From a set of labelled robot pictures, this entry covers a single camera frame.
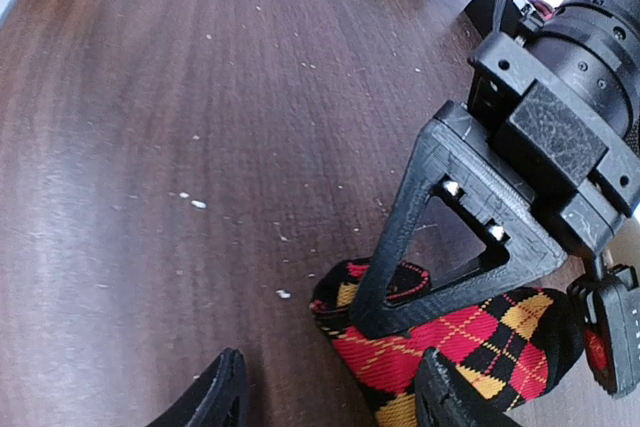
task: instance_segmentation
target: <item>black mount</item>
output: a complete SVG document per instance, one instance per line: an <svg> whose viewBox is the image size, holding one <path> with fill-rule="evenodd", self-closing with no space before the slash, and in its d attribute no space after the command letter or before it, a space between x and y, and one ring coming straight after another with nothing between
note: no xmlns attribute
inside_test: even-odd
<svg viewBox="0 0 640 427"><path fill-rule="evenodd" d="M594 275L590 266L640 204L640 160L623 140L640 119L640 0L567 0L544 25L525 19L517 39L491 34L470 63L468 103L447 103L418 136L353 322L369 338L399 334L537 280L575 255L589 282L569 293L583 313L597 300L581 321L608 343L611 359L612 374L596 380L626 394L640 382L635 271ZM433 197L487 249L451 266L424 297L391 304L388 286Z"/></svg>

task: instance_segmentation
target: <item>wood grain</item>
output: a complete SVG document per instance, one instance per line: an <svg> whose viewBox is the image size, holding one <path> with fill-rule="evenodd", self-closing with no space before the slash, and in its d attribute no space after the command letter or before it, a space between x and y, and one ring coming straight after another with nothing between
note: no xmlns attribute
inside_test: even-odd
<svg viewBox="0 0 640 427"><path fill-rule="evenodd" d="M0 424L146 425L230 346L250 426L373 426L307 302L372 251L418 130L465 98L468 1L20 0L0 30ZM632 404L581 364L516 416L631 426Z"/></svg>

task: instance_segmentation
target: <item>debris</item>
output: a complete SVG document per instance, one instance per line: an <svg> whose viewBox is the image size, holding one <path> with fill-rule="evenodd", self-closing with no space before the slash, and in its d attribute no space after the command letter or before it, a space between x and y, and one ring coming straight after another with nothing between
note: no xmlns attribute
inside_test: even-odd
<svg viewBox="0 0 640 427"><path fill-rule="evenodd" d="M429 224L429 225L424 224L421 227L418 227L416 229L416 232L420 232L421 230L425 230L425 229L432 229L432 228L437 227L437 226L438 226L438 224Z"/></svg>
<svg viewBox="0 0 640 427"><path fill-rule="evenodd" d="M281 229L280 222L274 222L273 226L276 228L276 233L280 237L280 240L282 242L289 242L289 239L287 239L284 235L282 235L282 229Z"/></svg>
<svg viewBox="0 0 640 427"><path fill-rule="evenodd" d="M284 289L276 290L276 294L278 294L278 296L279 296L281 299L284 299L284 300L287 300L287 299L290 299L290 298L291 298L291 293L290 293L290 292L287 292L287 291L286 291L286 290L284 290Z"/></svg>

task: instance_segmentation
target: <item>argyle fabric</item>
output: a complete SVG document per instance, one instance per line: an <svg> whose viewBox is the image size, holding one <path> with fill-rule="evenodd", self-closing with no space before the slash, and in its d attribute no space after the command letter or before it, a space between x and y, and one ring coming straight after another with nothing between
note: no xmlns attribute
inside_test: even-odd
<svg viewBox="0 0 640 427"><path fill-rule="evenodd" d="M518 289L412 328L406 336L369 340L349 307L370 259L338 264L318 284L311 310L318 327L355 375L380 427L415 427L413 381L431 347L500 411L551 391L582 354L580 330L565 294ZM429 289L428 272L402 263L387 300L401 303Z"/></svg>

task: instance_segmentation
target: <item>triangular cutout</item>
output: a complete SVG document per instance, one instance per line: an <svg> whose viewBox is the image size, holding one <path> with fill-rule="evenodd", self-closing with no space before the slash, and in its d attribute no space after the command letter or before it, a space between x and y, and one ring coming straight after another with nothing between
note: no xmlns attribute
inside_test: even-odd
<svg viewBox="0 0 640 427"><path fill-rule="evenodd" d="M473 230L439 197L427 202L404 260L429 271L434 287L470 274L465 264L486 250Z"/></svg>

